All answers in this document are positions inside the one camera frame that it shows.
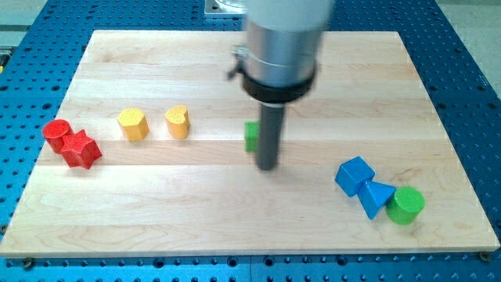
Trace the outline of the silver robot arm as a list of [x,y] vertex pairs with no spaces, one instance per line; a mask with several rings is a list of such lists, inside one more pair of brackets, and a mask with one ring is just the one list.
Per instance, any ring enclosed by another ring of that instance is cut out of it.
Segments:
[[247,0],[245,43],[234,48],[228,78],[243,77],[249,96],[263,103],[288,103],[312,86],[317,52],[333,0]]

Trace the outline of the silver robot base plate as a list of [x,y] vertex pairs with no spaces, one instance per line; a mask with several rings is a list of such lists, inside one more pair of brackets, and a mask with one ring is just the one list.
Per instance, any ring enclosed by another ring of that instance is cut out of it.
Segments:
[[244,0],[205,0],[204,13],[206,15],[244,14],[247,6]]

